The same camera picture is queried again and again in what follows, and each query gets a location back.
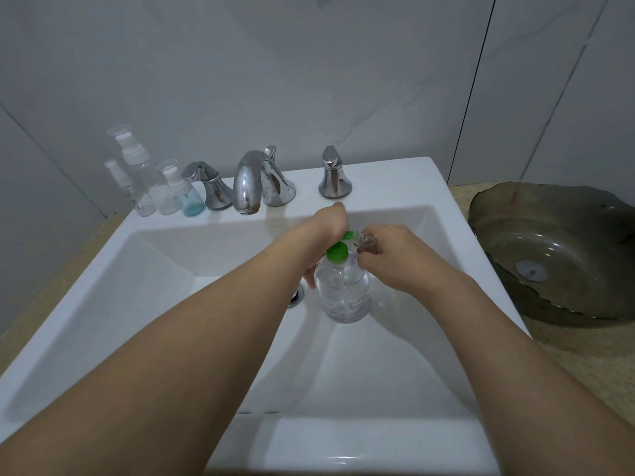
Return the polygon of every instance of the rectangular sink basin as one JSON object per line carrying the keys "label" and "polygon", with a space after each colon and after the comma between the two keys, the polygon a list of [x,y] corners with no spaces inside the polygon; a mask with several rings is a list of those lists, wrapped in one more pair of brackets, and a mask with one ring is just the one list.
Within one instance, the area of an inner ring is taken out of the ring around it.
{"label": "rectangular sink basin", "polygon": [[[345,171],[351,228],[407,225],[527,331],[431,159]],[[318,193],[322,169],[285,175],[296,198],[256,215],[129,215],[0,378],[0,440],[164,311],[330,205]],[[499,473],[436,321],[412,297],[371,283],[371,313],[354,324],[329,319],[308,289],[287,310],[209,468]]]}

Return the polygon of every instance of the white pump top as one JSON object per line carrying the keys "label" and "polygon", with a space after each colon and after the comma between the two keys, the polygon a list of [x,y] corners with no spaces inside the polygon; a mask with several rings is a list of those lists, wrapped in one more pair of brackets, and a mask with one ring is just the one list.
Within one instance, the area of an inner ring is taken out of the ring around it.
{"label": "white pump top", "polygon": [[117,143],[121,145],[121,153],[128,165],[143,164],[150,159],[150,153],[147,149],[137,142],[137,139],[131,132],[131,126],[127,124],[117,125],[108,130],[108,135],[114,137]]}
{"label": "white pump top", "polygon": [[170,186],[170,189],[172,191],[172,195],[174,195],[175,197],[186,195],[193,189],[191,183],[181,178],[179,169],[174,165],[164,169],[163,175],[165,175],[165,178],[168,181],[168,185]]}
{"label": "white pump top", "polygon": [[112,174],[112,178],[115,179],[117,185],[119,185],[121,188],[126,188],[132,185],[132,179],[126,173],[126,171],[122,169],[121,166],[117,163],[117,160],[106,160],[104,162],[104,165]]}

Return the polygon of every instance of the person's right hand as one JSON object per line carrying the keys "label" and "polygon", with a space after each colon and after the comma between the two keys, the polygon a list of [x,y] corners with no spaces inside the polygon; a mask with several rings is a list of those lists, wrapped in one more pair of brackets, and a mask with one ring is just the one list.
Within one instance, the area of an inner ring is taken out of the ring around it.
{"label": "person's right hand", "polygon": [[358,263],[388,287],[428,298],[462,274],[405,225],[369,225],[363,231],[376,238],[380,253],[362,252]]}

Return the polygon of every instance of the person's left arm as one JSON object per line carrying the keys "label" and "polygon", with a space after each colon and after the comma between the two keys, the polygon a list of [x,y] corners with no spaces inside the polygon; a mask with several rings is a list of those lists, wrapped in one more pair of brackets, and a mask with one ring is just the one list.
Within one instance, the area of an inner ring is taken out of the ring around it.
{"label": "person's left arm", "polygon": [[0,446],[3,474],[201,473],[340,203],[146,326]]}

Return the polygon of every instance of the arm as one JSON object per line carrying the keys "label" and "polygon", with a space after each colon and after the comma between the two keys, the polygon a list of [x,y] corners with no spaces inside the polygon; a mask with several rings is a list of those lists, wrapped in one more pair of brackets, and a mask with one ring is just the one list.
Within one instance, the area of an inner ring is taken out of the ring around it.
{"label": "arm", "polygon": [[157,318],[0,446],[3,474],[200,474],[345,230],[343,205],[322,209]]}
{"label": "arm", "polygon": [[469,276],[404,226],[370,226],[381,253],[359,262],[439,322],[512,474],[631,475],[635,429],[553,362]]}

